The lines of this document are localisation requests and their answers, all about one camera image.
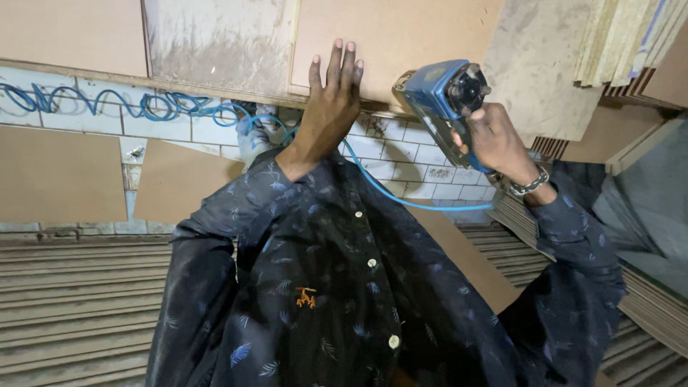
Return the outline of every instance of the wooden panel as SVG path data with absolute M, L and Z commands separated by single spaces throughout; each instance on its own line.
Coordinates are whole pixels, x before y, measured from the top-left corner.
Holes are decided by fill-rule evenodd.
M 1 7 L 1 58 L 148 75 L 140 0 L 3 0 Z
M 0 221 L 126 222 L 115 136 L 0 126 Z

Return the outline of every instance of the shirt button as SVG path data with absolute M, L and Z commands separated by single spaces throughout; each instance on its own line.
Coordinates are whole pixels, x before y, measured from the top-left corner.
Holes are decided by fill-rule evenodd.
M 392 336 L 389 338 L 389 347 L 392 348 L 392 349 L 396 349 L 396 347 L 399 346 L 399 342 L 400 342 L 399 336 L 397 336 L 397 335 L 392 335 Z

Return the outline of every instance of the shirt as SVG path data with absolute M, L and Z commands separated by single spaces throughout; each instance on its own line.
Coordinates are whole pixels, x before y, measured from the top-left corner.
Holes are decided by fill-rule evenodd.
M 290 182 L 277 152 L 177 226 L 148 386 L 594 383 L 624 287 L 564 193 L 530 209 L 557 261 L 495 315 L 355 164 L 335 154 Z

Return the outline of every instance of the silver chain bracelet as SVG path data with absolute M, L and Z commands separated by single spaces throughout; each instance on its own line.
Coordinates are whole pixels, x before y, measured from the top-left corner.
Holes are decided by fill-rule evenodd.
M 533 192 L 534 190 L 540 188 L 541 185 L 548 182 L 550 180 L 550 175 L 547 173 L 547 171 L 539 165 L 537 166 L 537 168 L 540 170 L 540 176 L 537 179 L 535 179 L 534 182 L 530 183 L 529 185 L 520 185 L 516 184 L 515 182 L 511 182 L 511 187 L 509 187 L 509 191 L 511 191 L 511 193 L 516 196 L 523 196 L 529 194 L 530 192 Z

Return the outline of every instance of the blue air hose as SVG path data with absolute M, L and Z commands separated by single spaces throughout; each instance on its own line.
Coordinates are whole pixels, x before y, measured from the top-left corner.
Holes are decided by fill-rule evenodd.
M 237 112 L 233 108 L 240 109 L 247 117 L 250 117 L 249 119 L 249 125 L 252 125 L 255 121 L 258 121 L 262 118 L 274 120 L 277 122 L 282 129 L 284 129 L 285 133 L 287 134 L 286 138 L 290 138 L 291 135 L 293 135 L 298 128 L 294 128 L 291 131 L 287 129 L 287 127 L 280 121 L 277 117 L 274 116 L 269 116 L 269 115 L 259 115 L 259 116 L 251 116 L 246 109 L 244 109 L 241 105 L 237 105 L 236 103 L 229 103 L 229 102 L 224 102 L 221 103 L 217 106 L 214 107 L 207 107 L 207 105 L 212 101 L 211 98 L 201 96 L 201 97 L 193 97 L 186 95 L 184 93 L 179 93 L 179 92 L 166 92 L 165 93 L 165 98 L 162 98 L 161 96 L 156 96 L 156 95 L 150 95 L 150 94 L 144 94 L 144 96 L 141 98 L 141 101 L 139 102 L 139 110 L 138 113 L 134 113 L 131 107 L 127 104 L 127 102 L 124 100 L 124 98 L 117 93 L 114 90 L 103 90 L 98 95 L 96 96 L 93 104 L 91 104 L 90 101 L 86 99 L 86 97 L 81 94 L 77 89 L 74 89 L 73 87 L 68 87 L 68 86 L 60 86 L 55 88 L 47 97 L 46 95 L 39 89 L 38 86 L 36 86 L 35 83 L 32 83 L 31 86 L 33 87 L 34 90 L 34 95 L 35 95 L 35 100 L 31 99 L 29 94 L 22 89 L 19 89 L 17 87 L 14 87 L 12 85 L 8 85 L 7 83 L 0 83 L 0 87 L 2 87 L 2 90 L 7 94 L 7 96 L 10 98 L 12 102 L 17 104 L 21 109 L 24 109 L 27 112 L 35 112 L 36 110 L 43 112 L 43 113 L 55 113 L 57 112 L 57 108 L 53 109 L 52 106 L 52 101 L 55 98 L 55 94 L 58 92 L 61 92 L 63 90 L 70 91 L 75 93 L 77 97 L 79 97 L 80 100 L 82 100 L 86 106 L 88 107 L 88 110 L 93 114 L 94 116 L 98 112 L 98 102 L 100 101 L 100 98 L 107 94 L 111 93 L 114 94 L 117 98 L 122 101 L 122 104 L 124 105 L 125 109 L 134 118 L 140 118 L 140 117 L 145 117 L 148 118 L 150 121 L 155 121 L 155 122 L 160 122 L 160 121 L 172 121 L 173 119 L 177 118 L 180 112 L 187 113 L 191 117 L 199 117 L 199 116 L 212 116 L 213 121 L 215 121 L 216 124 L 218 124 L 221 127 L 232 127 L 236 125 L 239 122 L 239 116 L 237 115 Z M 152 100 L 157 100 L 157 101 L 162 101 L 165 104 L 165 112 L 162 116 L 158 116 L 154 114 L 149 105 Z M 193 106 L 191 108 L 184 106 L 184 103 L 190 103 Z M 217 114 L 220 112 L 230 112 L 231 114 L 234 114 L 234 121 L 228 124 L 221 123 L 217 120 Z M 358 168 L 361 170 L 361 173 L 363 173 L 363 176 L 370 182 L 370 184 L 373 185 L 377 190 L 379 190 L 383 195 L 387 196 L 388 198 L 394 200 L 395 202 L 401 203 L 402 205 L 407 205 L 411 207 L 417 207 L 420 209 L 428 209 L 431 211 L 469 211 L 469 210 L 477 210 L 477 209 L 492 209 L 493 206 L 492 204 L 487 204 L 487 205 L 478 205 L 478 206 L 464 206 L 464 207 L 432 207 L 432 206 L 424 206 L 424 205 L 417 205 L 416 203 L 411 203 L 407 202 L 406 200 L 401 200 L 394 195 L 390 194 L 387 192 L 386 189 L 382 188 L 373 178 L 370 176 L 368 171 L 363 168 L 361 165 L 361 162 L 358 160 L 356 157 L 356 154 L 354 153 L 354 150 L 351 149 L 351 146 L 349 143 L 344 140 L 344 146 L 347 147 L 349 150 L 349 153 L 351 156 L 354 158 L 354 162 L 358 166 Z

